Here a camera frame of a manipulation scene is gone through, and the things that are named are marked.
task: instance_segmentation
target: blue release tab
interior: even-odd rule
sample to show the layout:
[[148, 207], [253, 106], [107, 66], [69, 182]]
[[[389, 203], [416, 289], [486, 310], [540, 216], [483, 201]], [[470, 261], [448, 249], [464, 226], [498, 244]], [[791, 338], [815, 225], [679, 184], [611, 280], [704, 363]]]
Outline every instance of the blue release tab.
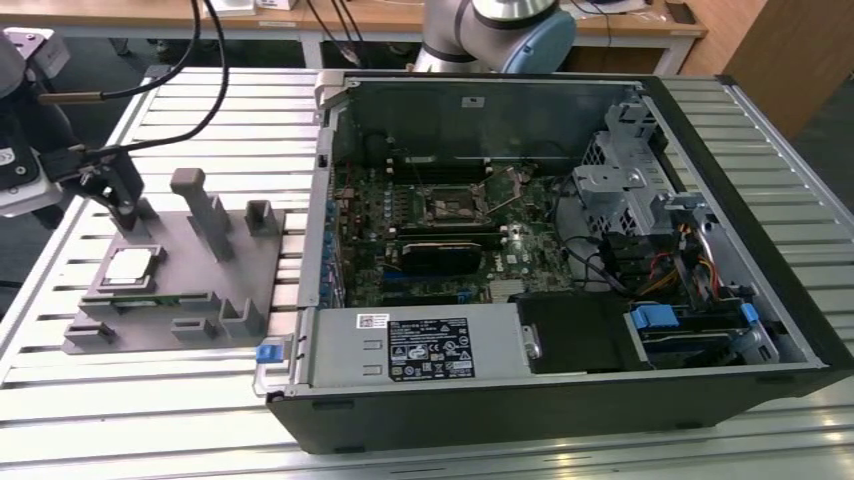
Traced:
[[756, 312], [756, 307], [752, 306], [752, 303], [742, 303], [740, 309], [747, 323], [751, 325], [756, 323], [759, 321], [759, 312]]
[[630, 315], [636, 329], [679, 326], [679, 320], [670, 305], [640, 305]]
[[281, 363], [284, 361], [283, 345], [259, 345], [255, 349], [255, 362]]

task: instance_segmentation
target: white label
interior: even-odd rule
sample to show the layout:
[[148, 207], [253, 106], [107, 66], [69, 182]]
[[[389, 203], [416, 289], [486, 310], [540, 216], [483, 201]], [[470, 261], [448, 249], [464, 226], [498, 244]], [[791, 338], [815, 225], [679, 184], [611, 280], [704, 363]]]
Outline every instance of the white label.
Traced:
[[359, 313], [356, 315], [356, 328], [385, 328], [388, 317], [387, 313]]
[[259, 27], [296, 27], [296, 22], [257, 22]]
[[484, 104], [484, 97], [463, 97], [463, 108], [483, 108]]

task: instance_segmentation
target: sticker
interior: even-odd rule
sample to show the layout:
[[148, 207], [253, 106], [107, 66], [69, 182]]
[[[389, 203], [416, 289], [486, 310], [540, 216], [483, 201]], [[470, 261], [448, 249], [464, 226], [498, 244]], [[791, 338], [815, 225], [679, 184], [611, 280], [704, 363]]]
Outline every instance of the sticker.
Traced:
[[296, 22], [257, 22], [259, 27], [296, 27]]
[[466, 318], [388, 321], [388, 378], [395, 382], [474, 378]]
[[483, 108], [486, 104], [484, 97], [463, 97], [463, 108]]
[[356, 328], [385, 328], [388, 317], [387, 313], [359, 313], [356, 315]]

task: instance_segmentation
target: cable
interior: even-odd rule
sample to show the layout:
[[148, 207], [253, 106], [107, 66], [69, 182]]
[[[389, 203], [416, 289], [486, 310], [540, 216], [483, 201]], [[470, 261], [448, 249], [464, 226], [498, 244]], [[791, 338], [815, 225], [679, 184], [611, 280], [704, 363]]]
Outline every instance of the cable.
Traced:
[[655, 265], [658, 265], [658, 262], [660, 261], [662, 258], [668, 256], [670, 256], [670, 252], [666, 252], [666, 253], [659, 253], [658, 255], [655, 255], [655, 257], [652, 257], [652, 261], [650, 262], [650, 280], [652, 280], [652, 277], [655, 276]]
[[336, 0], [329, 0], [332, 3], [332, 8], [335, 9], [335, 14], [337, 15], [337, 21], [341, 23], [341, 28], [344, 29], [344, 35], [347, 36], [347, 43], [349, 43], [349, 48], [355, 51], [356, 44], [352, 41], [352, 36], [349, 35], [349, 28], [347, 27], [347, 22], [344, 21], [344, 16], [341, 15], [341, 9], [337, 6]]
[[560, 237], [560, 228], [558, 228], [558, 206], [560, 204], [560, 200], [563, 199], [563, 195], [562, 195], [563, 194], [563, 189], [566, 188], [566, 185], [568, 184], [570, 178], [571, 178], [571, 176], [567, 175], [567, 179], [560, 184], [560, 190], [558, 190], [558, 200], [555, 200], [554, 215], [552, 215], [552, 218], [551, 218], [552, 227], [555, 229], [555, 236], [558, 237], [558, 241], [560, 242], [560, 245], [566, 249], [566, 251], [570, 254], [570, 256], [575, 260], [582, 262], [583, 265], [590, 266], [590, 269], [594, 271], [594, 273], [596, 275], [599, 275], [602, 277], [602, 279], [607, 282], [607, 284], [611, 286], [614, 291], [616, 293], [619, 293], [620, 295], [623, 295], [624, 297], [634, 298], [632, 292], [626, 288], [626, 286], [622, 283], [619, 283], [619, 280], [616, 280], [611, 276], [611, 274], [608, 274], [604, 270], [602, 270], [599, 267], [596, 267], [592, 263], [586, 261], [584, 257], [582, 257], [578, 253], [575, 253], [572, 251], [572, 249], [566, 245], [571, 240], [575, 240], [576, 238], [586, 238], [590, 241], [590, 238], [595, 238], [595, 237], [590, 237], [590, 236], [586, 236], [586, 235], [575, 235], [575, 236], [567, 238], [566, 240], [563, 239], [563, 237]]
[[678, 278], [678, 274], [675, 270], [671, 270], [667, 275], [664, 275], [658, 281], [650, 285], [642, 292], [638, 293], [638, 297], [643, 297], [647, 293], [654, 292], [664, 285], [667, 285], [675, 278]]
[[365, 66], [371, 68], [371, 59], [368, 58], [368, 54], [367, 54], [367, 44], [364, 43], [364, 37], [361, 36], [361, 30], [359, 29], [359, 24], [356, 23], [356, 20], [352, 18], [352, 13], [349, 13], [349, 7], [347, 6], [347, 1], [344, 0], [337, 0], [337, 1], [341, 4], [341, 9], [344, 10], [344, 14], [349, 19], [349, 23], [352, 23], [352, 29], [356, 32], [356, 37], [359, 38], [360, 60], [364, 62]]
[[711, 283], [711, 295], [718, 298], [719, 281], [718, 281], [718, 267], [703, 256], [699, 257], [699, 263], [708, 269], [708, 283]]
[[113, 100], [116, 98], [132, 97], [133, 95], [145, 93], [164, 85], [177, 76], [179, 73], [181, 73], [181, 70], [184, 70], [187, 63], [189, 62], [189, 57], [192, 56], [192, 52], [196, 47], [196, 41], [199, 40], [199, 36], [201, 35], [201, 12], [199, 11], [199, 3], [196, 2], [196, 0], [189, 0], [189, 4], [192, 5], [192, 37], [189, 38], [189, 44], [187, 45], [187, 50], [184, 51], [184, 56], [181, 57], [181, 59], [177, 61], [168, 73], [159, 77], [156, 80], [152, 80], [145, 85], [128, 88], [127, 90], [119, 90], [116, 92], [101, 92], [101, 100]]
[[311, 10], [312, 15], [315, 16], [315, 20], [317, 20], [317, 23], [320, 24], [323, 33], [325, 33], [325, 36], [329, 37], [329, 41], [335, 45], [337, 52], [353, 65], [360, 66], [360, 61], [359, 61], [359, 57], [356, 56], [356, 53], [348, 51], [347, 48], [344, 48], [344, 46], [341, 45], [341, 43], [335, 39], [335, 36], [332, 35], [329, 28], [325, 26], [325, 22], [320, 18], [320, 14], [317, 13], [317, 9], [315, 8], [313, 2], [311, 0], [305, 0], [305, 4], [308, 5], [308, 9]]
[[575, 280], [576, 282], [578, 281], [582, 282], [582, 286], [580, 286], [582, 290], [587, 289], [587, 284], [588, 283], [607, 283], [604, 280], [591, 280], [590, 279], [590, 265], [591, 265], [590, 262], [595, 257], [602, 258], [602, 254], [599, 252], [594, 252], [590, 255], [587, 255], [587, 259], [584, 260], [584, 279], [583, 280]]
[[189, 38], [189, 44], [187, 45], [184, 56], [177, 61], [172, 69], [165, 73], [165, 75], [157, 77], [145, 85], [139, 85], [125, 90], [117, 90], [115, 92], [48, 93], [39, 96], [39, 101], [43, 103], [53, 104], [103, 102], [107, 100], [115, 100], [117, 98], [132, 97], [133, 95], [149, 92], [155, 88], [161, 87], [184, 70], [187, 63], [189, 62], [192, 52], [196, 48], [196, 41], [199, 40], [199, 36], [201, 35], [201, 12], [199, 11], [199, 3], [196, 2], [196, 0], [189, 0], [189, 5], [192, 6], [192, 37]]
[[23, 286], [23, 282], [16, 282], [13, 280], [0, 280], [0, 288], [20, 289]]
[[[591, 12], [588, 10], [584, 10], [578, 3], [575, 2], [575, 0], [570, 0], [572, 2], [572, 5], [575, 5], [575, 8], [578, 8], [578, 10], [582, 13], [586, 13], [587, 15], [596, 15], [596, 12]], [[592, 7], [599, 11], [599, 15], [604, 16], [604, 28], [606, 31], [608, 33], [608, 43], [604, 46], [604, 53], [602, 54], [602, 65], [599, 66], [599, 71], [604, 72], [604, 67], [607, 65], [607, 60], [608, 60], [608, 52], [611, 50], [611, 44], [614, 42], [614, 35], [611, 33], [611, 14], [610, 13], [604, 13], [604, 11], [602, 10], [602, 8], [599, 8], [599, 5], [596, 5], [595, 3], [591, 3]]]
[[201, 119], [201, 121], [199, 122], [199, 124], [187, 133], [183, 133], [173, 137], [161, 138], [157, 140], [147, 140], [139, 143], [132, 143], [129, 145], [116, 145], [112, 147], [103, 148], [97, 152], [93, 152], [100, 157], [105, 157], [108, 155], [113, 155], [120, 152], [132, 152], [136, 150], [141, 150], [144, 148], [160, 147], [163, 145], [169, 145], [172, 143], [189, 140], [208, 126], [208, 124], [211, 123], [211, 120], [213, 119], [213, 116], [216, 115], [220, 107], [223, 106], [223, 101], [225, 100], [225, 94], [228, 93], [228, 60], [225, 59], [225, 34], [223, 33], [223, 25], [219, 21], [219, 15], [216, 14], [216, 9], [213, 8], [211, 0], [203, 0], [203, 1], [204, 1], [205, 7], [208, 8], [208, 14], [211, 15], [211, 20], [213, 22], [213, 28], [216, 29], [216, 40], [219, 41], [219, 60], [223, 66], [221, 83], [219, 86], [219, 93], [216, 94], [216, 100], [213, 101], [213, 106], [211, 107], [211, 110], [208, 110], [208, 113]]

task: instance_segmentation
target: wire bundle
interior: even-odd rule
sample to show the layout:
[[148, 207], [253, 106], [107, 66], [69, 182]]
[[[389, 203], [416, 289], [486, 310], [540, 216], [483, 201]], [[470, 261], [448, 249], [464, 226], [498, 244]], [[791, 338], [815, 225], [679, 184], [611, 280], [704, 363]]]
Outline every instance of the wire bundle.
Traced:
[[[320, 18], [320, 14], [317, 13], [317, 9], [315, 8], [315, 4], [312, 0], [305, 0], [308, 9], [311, 10], [311, 14], [313, 15], [315, 20], [320, 24], [323, 33], [325, 33], [325, 36], [329, 38], [329, 41], [335, 45], [335, 48], [337, 49], [339, 53], [357, 68], [364, 68], [365, 67], [364, 60], [367, 59], [367, 53], [365, 53], [364, 37], [361, 36], [361, 30], [359, 29], [359, 24], [356, 23], [356, 20], [352, 18], [352, 14], [349, 13], [349, 7], [347, 6], [347, 2], [344, 0], [331, 0], [331, 2], [332, 2], [332, 8], [335, 9], [335, 14], [337, 15], [337, 20], [340, 21], [341, 28], [344, 29], [344, 35], [347, 37], [347, 43], [348, 43], [347, 46], [344, 46], [341, 42], [332, 35], [332, 31], [329, 30], [329, 27], [327, 26], [323, 19]], [[344, 21], [344, 15], [347, 16], [347, 19], [352, 24], [352, 29], [356, 34], [356, 38], [359, 40], [359, 46], [356, 46], [356, 43], [352, 39], [349, 28], [347, 26], [347, 22]]]

